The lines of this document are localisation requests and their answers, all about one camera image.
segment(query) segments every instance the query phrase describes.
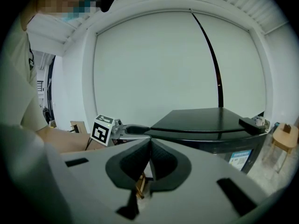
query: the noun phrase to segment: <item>black cable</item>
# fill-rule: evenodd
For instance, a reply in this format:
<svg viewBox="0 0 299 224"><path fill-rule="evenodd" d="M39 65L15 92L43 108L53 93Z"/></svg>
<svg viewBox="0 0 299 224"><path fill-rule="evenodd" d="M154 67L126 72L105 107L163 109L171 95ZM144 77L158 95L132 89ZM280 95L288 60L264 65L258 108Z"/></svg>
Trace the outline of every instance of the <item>black cable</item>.
<svg viewBox="0 0 299 224"><path fill-rule="evenodd" d="M198 19L196 18L196 16L193 14L192 11L191 11L191 14L195 18L198 25L200 26L200 29L201 29L201 31L202 31L205 39L206 39L206 42L209 46L209 49L210 49L210 52L211 52L211 55L212 55L212 59L213 59L213 62L214 62L215 72L216 72L217 88L218 88L218 107L223 107L222 81L221 81L220 70L219 70L219 66L218 66L218 62L217 62L217 59L216 59L215 52L213 50L212 44L211 44L209 38L207 37L207 34L204 31L204 28L202 27L201 23L198 21Z"/></svg>
<svg viewBox="0 0 299 224"><path fill-rule="evenodd" d="M92 142L92 138L89 137L85 151L88 149L88 146L90 145L91 142Z"/></svg>

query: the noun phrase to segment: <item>black table lid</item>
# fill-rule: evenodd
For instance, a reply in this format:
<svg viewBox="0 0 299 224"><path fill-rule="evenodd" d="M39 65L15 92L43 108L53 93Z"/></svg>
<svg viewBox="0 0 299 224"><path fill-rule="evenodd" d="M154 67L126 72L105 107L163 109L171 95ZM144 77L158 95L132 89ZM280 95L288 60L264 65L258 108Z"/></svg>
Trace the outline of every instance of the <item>black table lid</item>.
<svg viewBox="0 0 299 224"><path fill-rule="evenodd" d="M239 125L241 116L225 108L173 110L154 124L152 130L172 132L233 132L245 128Z"/></svg>

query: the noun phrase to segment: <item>white ceiling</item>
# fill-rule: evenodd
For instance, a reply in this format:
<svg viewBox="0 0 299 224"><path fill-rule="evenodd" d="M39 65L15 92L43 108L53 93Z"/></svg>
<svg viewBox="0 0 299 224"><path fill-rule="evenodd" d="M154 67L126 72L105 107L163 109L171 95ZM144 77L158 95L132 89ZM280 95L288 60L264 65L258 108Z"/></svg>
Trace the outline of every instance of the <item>white ceiling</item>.
<svg viewBox="0 0 299 224"><path fill-rule="evenodd" d="M34 63L36 65L37 70L44 70L45 66L50 65L52 59L54 58L53 55L43 53L41 51L32 50L34 55Z"/></svg>
<svg viewBox="0 0 299 224"><path fill-rule="evenodd" d="M271 32L288 22L273 0L221 1L235 9L239 9L249 16L258 24L264 34ZM68 22L64 22L53 16L38 14L28 25L29 38L33 40L31 43L35 43L37 39L42 37L44 42L49 42L53 46L56 46L56 48L57 46L60 46L62 49L66 42L72 41L72 35L74 32L82 26L82 24L87 24L90 18L95 16L97 13L101 13L101 11L93 11L82 18L77 18Z"/></svg>

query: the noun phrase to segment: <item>white wall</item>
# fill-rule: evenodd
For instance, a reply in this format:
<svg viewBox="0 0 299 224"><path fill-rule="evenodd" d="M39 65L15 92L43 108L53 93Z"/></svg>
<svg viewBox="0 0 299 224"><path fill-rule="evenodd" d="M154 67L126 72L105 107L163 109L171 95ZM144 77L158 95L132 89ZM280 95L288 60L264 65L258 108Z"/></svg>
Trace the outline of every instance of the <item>white wall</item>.
<svg viewBox="0 0 299 224"><path fill-rule="evenodd" d="M96 37L86 32L63 57L56 56L52 100L58 128L70 130L70 121L83 121L87 132L97 115L93 90L93 58Z"/></svg>
<svg viewBox="0 0 299 224"><path fill-rule="evenodd" d="M98 112L125 124L218 106L212 56L191 13L142 16L100 34L94 90Z"/></svg>
<svg viewBox="0 0 299 224"><path fill-rule="evenodd" d="M264 79L265 79L266 107L265 107L264 117L266 120L270 121L270 125L272 126L274 123L273 77L272 77L273 71L271 69L273 64L272 54L264 35L262 35L261 33L259 33L253 28L249 30L249 33L259 53L261 65L263 68Z"/></svg>
<svg viewBox="0 0 299 224"><path fill-rule="evenodd" d="M294 124L299 116L299 42L289 24L265 36L273 62L273 122Z"/></svg>
<svg viewBox="0 0 299 224"><path fill-rule="evenodd" d="M69 131L71 130L71 116L69 114L70 105L65 85L62 62L62 57L55 57L52 73L52 104L57 128Z"/></svg>

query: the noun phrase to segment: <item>person's arm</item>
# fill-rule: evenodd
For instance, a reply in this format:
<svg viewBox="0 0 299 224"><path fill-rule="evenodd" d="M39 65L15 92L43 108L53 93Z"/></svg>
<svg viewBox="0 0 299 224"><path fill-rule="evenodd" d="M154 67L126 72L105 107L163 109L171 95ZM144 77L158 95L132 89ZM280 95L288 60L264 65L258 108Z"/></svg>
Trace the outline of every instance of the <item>person's arm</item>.
<svg viewBox="0 0 299 224"><path fill-rule="evenodd" d="M52 144L60 153L79 152L86 149L89 134L70 133L67 131L54 129L46 126L36 131L45 143ZM92 140L87 150L101 149L104 145Z"/></svg>

